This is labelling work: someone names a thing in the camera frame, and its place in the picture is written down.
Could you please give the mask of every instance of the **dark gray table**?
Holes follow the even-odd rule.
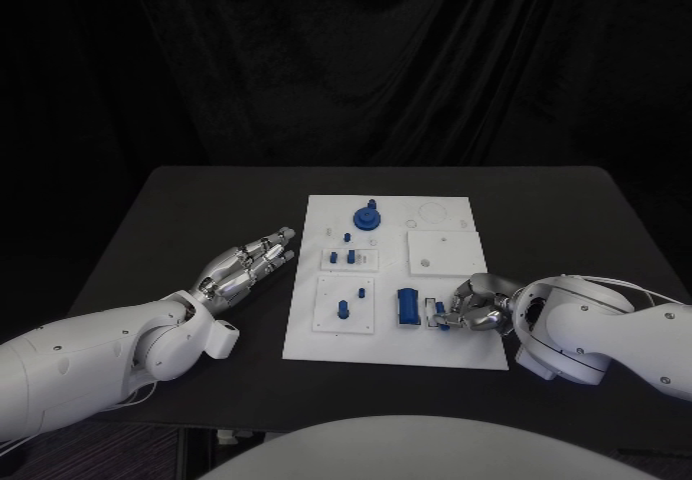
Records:
[[[524,282],[560,274],[628,280],[689,301],[609,176],[573,168],[170,167],[148,179],[70,314],[187,289],[211,257],[286,225],[309,194],[468,196],[487,268]],[[100,414],[126,422],[285,432],[386,414],[462,417],[586,448],[692,450],[692,403],[661,395],[614,364],[599,386],[508,372],[281,359],[296,262],[224,313],[240,330],[227,360],[206,356],[141,405]]]

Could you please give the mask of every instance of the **blue knob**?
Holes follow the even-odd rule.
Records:
[[[348,318],[348,302],[346,302],[346,300],[338,302],[338,318],[341,320]]]
[[[379,222],[377,203],[370,200],[367,206],[356,211],[353,223],[360,230],[374,230],[379,227]]]

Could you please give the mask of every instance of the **robotic hand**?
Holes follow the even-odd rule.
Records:
[[[239,333],[213,315],[292,258],[294,235],[282,228],[223,252],[188,292],[49,323],[0,345],[0,441],[112,408],[142,386],[177,378],[201,352],[227,357]]]
[[[653,294],[671,303],[634,311],[609,283]],[[516,361],[536,375],[556,375],[598,385],[615,359],[667,395],[692,401],[692,307],[605,278],[565,276],[521,285],[477,273],[454,292],[441,325],[516,332]]]

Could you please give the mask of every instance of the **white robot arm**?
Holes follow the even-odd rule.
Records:
[[[614,359],[663,393],[692,401],[692,307],[661,297],[673,303],[634,311],[624,296],[589,280],[642,290],[622,281],[565,275],[521,288],[478,273],[435,320],[503,335],[513,330],[521,342],[516,361],[546,380],[560,376],[598,385]]]
[[[0,441],[54,430],[177,378],[206,352],[223,359],[239,332],[213,315],[291,258],[294,231],[223,252],[188,292],[43,325],[0,345]]]

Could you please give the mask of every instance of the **blue object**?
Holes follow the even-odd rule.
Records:
[[[341,300],[338,302],[338,318],[341,320],[346,320],[348,318],[348,302],[346,300]]]
[[[444,303],[442,302],[435,303],[435,310],[436,310],[436,313],[444,313]],[[436,326],[439,327],[439,330],[442,332],[445,332],[449,329],[448,325],[436,325]]]
[[[374,230],[379,227],[380,220],[377,203],[370,200],[367,206],[356,211],[353,223],[360,230]]]
[[[418,290],[402,288],[396,292],[399,297],[399,324],[419,325],[420,317],[418,316]]]

